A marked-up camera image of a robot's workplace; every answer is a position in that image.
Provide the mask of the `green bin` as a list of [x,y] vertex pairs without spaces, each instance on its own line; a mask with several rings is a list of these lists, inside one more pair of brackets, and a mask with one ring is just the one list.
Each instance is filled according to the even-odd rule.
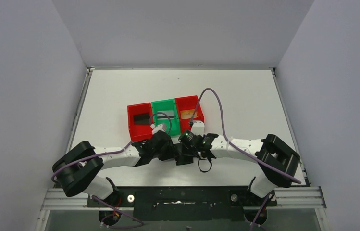
[[151,108],[155,125],[165,124],[170,129],[170,136],[180,135],[179,114],[174,99],[153,101]]

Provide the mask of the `red bin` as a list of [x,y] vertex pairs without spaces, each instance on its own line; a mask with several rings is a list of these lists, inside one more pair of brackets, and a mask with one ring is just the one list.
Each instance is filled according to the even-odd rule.
[[197,106],[199,98],[197,95],[175,98],[175,105],[179,116],[181,133],[186,129],[191,130],[189,122]]
[[131,140],[140,141],[151,138],[152,128],[149,123],[151,115],[151,103],[140,103],[127,106],[128,130]]

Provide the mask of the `black leather card holder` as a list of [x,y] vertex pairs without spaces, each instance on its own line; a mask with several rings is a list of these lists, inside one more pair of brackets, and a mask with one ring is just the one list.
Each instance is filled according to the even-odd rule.
[[174,144],[168,155],[168,159],[174,159],[177,166],[188,165],[194,163],[197,154],[181,143]]

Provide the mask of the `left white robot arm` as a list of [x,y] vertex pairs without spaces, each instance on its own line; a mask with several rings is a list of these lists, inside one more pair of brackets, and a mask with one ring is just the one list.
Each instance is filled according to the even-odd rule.
[[116,191],[108,177],[98,175],[101,170],[114,167],[139,167],[153,159],[160,161],[178,156],[172,138],[158,131],[151,138],[130,141],[124,147],[96,148],[88,141],[82,141],[52,166],[52,181],[59,183],[68,197],[86,193],[99,199],[106,199]]

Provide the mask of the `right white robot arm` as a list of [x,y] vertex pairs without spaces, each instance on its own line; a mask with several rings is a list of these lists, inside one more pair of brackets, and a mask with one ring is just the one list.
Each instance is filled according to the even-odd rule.
[[293,183],[300,183],[295,178],[299,154],[274,134],[264,139],[243,140],[215,133],[196,135],[186,130],[178,141],[193,156],[209,161],[232,158],[257,163],[261,171],[249,186],[249,191],[257,197],[264,198],[275,188],[289,188]]

